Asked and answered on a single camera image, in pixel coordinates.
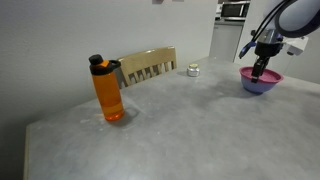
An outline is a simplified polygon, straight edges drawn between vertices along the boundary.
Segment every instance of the gray countertop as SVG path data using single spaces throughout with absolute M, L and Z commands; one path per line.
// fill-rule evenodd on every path
M 239 65 L 205 58 L 121 90 L 126 111 L 106 122 L 97 100 L 28 126 L 29 180 L 316 180 L 320 85 L 285 77 L 242 88 Z
M 217 24 L 217 25 L 229 25 L 229 26 L 243 26 L 244 25 L 244 21 L 215 20 L 214 24 Z

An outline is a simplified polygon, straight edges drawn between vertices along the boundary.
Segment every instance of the white wall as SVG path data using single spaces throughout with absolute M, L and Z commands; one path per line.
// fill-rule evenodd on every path
M 178 66 L 208 56 L 217 0 L 158 2 L 1 1 L 0 177 L 22 176 L 26 124 L 95 98 L 90 55 L 173 45 Z
M 240 38 L 237 56 L 234 62 L 244 66 L 252 66 L 255 62 L 256 55 L 254 48 L 247 53 L 242 59 L 238 58 L 241 49 L 251 40 L 251 30 L 259 27 L 263 20 L 264 9 L 268 6 L 268 1 L 251 0 L 248 16 Z M 286 47 L 275 57 L 270 59 L 268 68 L 275 70 L 283 75 L 295 77 L 298 79 L 320 84 L 320 30 L 307 35 L 310 39 L 305 52 L 300 56 L 289 56 L 286 53 Z

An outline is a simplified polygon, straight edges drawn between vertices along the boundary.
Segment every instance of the orange water bottle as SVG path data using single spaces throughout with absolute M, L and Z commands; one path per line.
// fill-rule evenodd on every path
M 116 121 L 124 115 L 117 78 L 113 72 L 121 66 L 121 63 L 115 60 L 103 60 L 99 54 L 91 56 L 89 61 L 103 115 L 108 121 Z

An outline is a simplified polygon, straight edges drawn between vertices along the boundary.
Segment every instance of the microwave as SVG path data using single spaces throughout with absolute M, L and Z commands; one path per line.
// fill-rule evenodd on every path
M 244 21 L 248 14 L 250 1 L 223 2 L 221 19 Z

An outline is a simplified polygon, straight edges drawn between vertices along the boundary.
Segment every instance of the purple bowl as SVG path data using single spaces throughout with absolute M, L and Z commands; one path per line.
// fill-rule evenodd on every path
M 259 77 L 257 83 L 251 82 L 251 72 L 253 67 L 240 68 L 241 83 L 243 87 L 252 93 L 262 94 L 271 90 L 278 82 L 283 80 L 283 76 L 269 69 L 265 69 L 263 75 Z

